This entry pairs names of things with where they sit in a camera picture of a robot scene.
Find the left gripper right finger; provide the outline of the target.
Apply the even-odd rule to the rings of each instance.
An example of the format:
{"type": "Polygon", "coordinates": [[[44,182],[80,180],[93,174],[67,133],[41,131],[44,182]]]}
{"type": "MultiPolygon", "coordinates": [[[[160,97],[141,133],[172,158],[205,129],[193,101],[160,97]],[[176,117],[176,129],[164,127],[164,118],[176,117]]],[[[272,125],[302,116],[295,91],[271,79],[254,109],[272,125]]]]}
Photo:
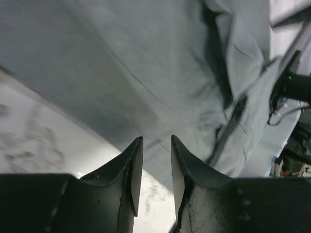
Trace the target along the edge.
{"type": "Polygon", "coordinates": [[[230,178],[171,137],[178,233],[308,233],[310,178],[230,178]]]}

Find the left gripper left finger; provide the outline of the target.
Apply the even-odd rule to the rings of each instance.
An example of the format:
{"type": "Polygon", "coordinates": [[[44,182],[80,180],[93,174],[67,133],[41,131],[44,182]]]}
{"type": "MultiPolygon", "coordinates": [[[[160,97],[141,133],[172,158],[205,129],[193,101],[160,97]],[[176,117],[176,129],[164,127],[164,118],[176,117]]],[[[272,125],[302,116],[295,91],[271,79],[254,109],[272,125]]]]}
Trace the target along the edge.
{"type": "Polygon", "coordinates": [[[130,233],[138,215],[143,138],[93,172],[2,174],[3,233],[130,233]]]}

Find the grey long sleeve shirt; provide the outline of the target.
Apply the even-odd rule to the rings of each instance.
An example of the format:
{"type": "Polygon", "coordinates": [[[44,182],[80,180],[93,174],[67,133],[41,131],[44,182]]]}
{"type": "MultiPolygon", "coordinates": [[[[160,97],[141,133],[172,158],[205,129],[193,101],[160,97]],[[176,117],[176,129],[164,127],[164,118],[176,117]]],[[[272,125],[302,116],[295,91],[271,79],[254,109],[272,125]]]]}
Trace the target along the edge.
{"type": "Polygon", "coordinates": [[[265,128],[279,60],[267,0],[3,0],[0,63],[118,149],[171,135],[236,177],[265,128]]]}

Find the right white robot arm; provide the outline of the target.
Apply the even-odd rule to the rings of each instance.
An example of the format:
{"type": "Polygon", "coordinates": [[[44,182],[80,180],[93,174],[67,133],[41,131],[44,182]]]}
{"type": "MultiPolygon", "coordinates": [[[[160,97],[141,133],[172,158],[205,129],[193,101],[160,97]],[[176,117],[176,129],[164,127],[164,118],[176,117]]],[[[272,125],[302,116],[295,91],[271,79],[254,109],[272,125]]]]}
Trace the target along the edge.
{"type": "Polygon", "coordinates": [[[275,30],[297,23],[302,23],[301,30],[281,59],[277,81],[270,96],[270,113],[267,121],[269,126],[277,126],[281,122],[279,120],[272,124],[271,118],[280,106],[282,98],[311,103],[311,78],[297,73],[300,58],[311,41],[311,5],[305,5],[296,12],[281,16],[270,25],[275,30]]]}

